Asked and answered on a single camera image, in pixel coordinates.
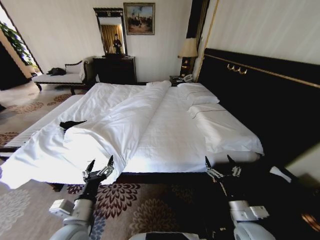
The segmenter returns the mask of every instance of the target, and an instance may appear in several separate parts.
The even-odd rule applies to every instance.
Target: sofa
[[[43,74],[34,76],[32,81],[42,90],[41,84],[67,85],[70,86],[72,95],[75,94],[75,88],[81,86],[90,87],[95,84],[95,73],[93,68],[93,57],[87,57],[77,63],[65,64],[65,75]]]

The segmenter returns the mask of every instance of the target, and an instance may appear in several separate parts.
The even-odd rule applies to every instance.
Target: mirror
[[[122,8],[94,8],[104,54],[127,55],[127,42]]]

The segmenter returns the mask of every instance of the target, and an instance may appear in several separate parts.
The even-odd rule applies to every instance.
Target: picture frame
[[[155,35],[154,2],[124,2],[123,9],[127,35]]]

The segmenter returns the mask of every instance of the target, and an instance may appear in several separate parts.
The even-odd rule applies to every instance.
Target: mirror frame
[[[103,51],[104,54],[107,55],[104,36],[102,34],[101,24],[99,18],[121,18],[121,26],[122,26],[122,32],[123,32],[123,47],[125,53],[121,53],[122,55],[128,55],[128,49],[127,49],[127,40],[126,40],[126,28],[125,28],[125,21],[124,21],[124,9],[120,7],[113,7],[113,8],[106,8],[106,7],[94,7],[93,8],[96,16],[96,20],[98,22],[101,41],[103,45]]]

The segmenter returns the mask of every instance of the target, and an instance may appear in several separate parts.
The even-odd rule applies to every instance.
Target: lamp
[[[184,40],[183,46],[178,54],[178,58],[186,57],[192,58],[197,57],[197,40],[195,38],[186,38]]]
[[[186,38],[183,42],[182,48],[178,54],[178,58],[184,58],[182,60],[180,76],[184,77],[187,74],[190,74],[190,61],[191,58],[198,56],[197,52],[197,40],[195,38]]]

